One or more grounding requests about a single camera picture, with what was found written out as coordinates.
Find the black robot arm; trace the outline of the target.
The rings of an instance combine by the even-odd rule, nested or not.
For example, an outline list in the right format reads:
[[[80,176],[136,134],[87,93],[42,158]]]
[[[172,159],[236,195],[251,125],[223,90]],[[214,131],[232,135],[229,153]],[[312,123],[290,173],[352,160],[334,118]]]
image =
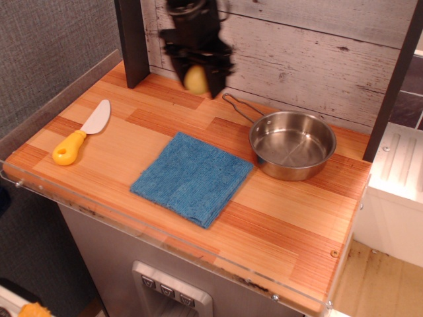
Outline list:
[[[216,1],[167,1],[174,27],[159,31],[165,53],[183,85],[194,66],[204,71],[204,92],[212,98],[226,87],[233,73],[232,49],[219,37],[221,30]]]

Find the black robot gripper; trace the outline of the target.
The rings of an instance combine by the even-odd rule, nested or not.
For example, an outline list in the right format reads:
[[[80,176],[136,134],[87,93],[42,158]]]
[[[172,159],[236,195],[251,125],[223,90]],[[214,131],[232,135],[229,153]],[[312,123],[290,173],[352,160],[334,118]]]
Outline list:
[[[159,36],[165,41],[165,53],[180,81],[185,86],[185,76],[191,66],[205,67],[211,98],[225,87],[226,78],[232,74],[232,49],[219,38],[221,30],[215,9],[169,11],[174,28],[163,29]]]

